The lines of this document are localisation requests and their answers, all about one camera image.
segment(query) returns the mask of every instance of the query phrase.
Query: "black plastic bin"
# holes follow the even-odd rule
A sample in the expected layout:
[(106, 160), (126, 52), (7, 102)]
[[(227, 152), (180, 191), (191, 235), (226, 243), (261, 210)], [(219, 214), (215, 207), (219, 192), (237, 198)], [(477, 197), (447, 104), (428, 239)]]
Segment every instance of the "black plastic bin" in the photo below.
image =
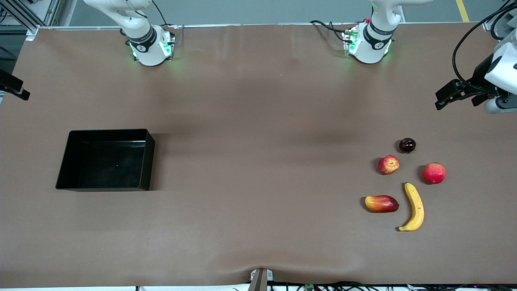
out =
[(155, 140), (146, 129), (73, 130), (56, 189), (147, 191)]

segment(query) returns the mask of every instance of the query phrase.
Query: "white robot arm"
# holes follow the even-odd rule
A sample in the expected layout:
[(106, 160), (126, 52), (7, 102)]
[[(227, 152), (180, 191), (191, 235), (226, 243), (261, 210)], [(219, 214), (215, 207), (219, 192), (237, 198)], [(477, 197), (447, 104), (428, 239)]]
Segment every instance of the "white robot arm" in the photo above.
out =
[(370, 22), (359, 23), (344, 33), (345, 53), (367, 64), (380, 61), (388, 53), (391, 37), (399, 26), (400, 6), (416, 6), (433, 0), (369, 0), (373, 7)]
[(517, 30), (497, 44), (484, 78), (500, 89), (499, 96), (485, 103), (485, 110), (488, 113), (517, 111)]
[(174, 37), (158, 25), (151, 25), (142, 9), (151, 0), (84, 0), (122, 28), (133, 54), (143, 65), (156, 66), (172, 57)]
[[(486, 19), (501, 11), (493, 13)], [(462, 41), (458, 43), (455, 52), (461, 43)], [(442, 110), (449, 103), (472, 97), (472, 105), (479, 106), (484, 103), (488, 113), (517, 111), (517, 31), (512, 32), (496, 45), (494, 52), (474, 69), (470, 79), (462, 80), (458, 73), (457, 77), (458, 79), (449, 81), (435, 93), (436, 109)]]

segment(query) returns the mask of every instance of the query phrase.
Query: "red apple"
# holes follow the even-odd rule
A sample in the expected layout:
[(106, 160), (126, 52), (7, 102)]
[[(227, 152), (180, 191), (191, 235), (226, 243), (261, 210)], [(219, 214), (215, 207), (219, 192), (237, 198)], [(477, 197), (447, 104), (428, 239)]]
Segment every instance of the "red apple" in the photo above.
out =
[(399, 208), (399, 203), (395, 198), (388, 195), (368, 196), (364, 199), (364, 204), (368, 209), (377, 213), (395, 212)]
[(439, 163), (432, 163), (425, 166), (423, 170), (423, 178), (431, 184), (439, 184), (447, 175), (445, 167)]
[(387, 155), (379, 161), (379, 171), (385, 175), (395, 172), (399, 166), (399, 159), (394, 155)]

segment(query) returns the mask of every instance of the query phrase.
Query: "yellow banana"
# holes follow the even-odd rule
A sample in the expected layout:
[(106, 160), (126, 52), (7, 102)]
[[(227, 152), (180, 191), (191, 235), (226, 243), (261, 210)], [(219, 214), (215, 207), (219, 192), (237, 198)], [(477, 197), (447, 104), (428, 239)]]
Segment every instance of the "yellow banana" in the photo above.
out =
[(413, 216), (407, 222), (406, 225), (399, 227), (400, 231), (415, 231), (422, 226), (423, 223), (423, 204), (420, 195), (418, 195), (417, 189), (411, 183), (405, 183), (404, 189), (406, 190), (407, 197), (411, 202), (411, 208), (413, 209)]

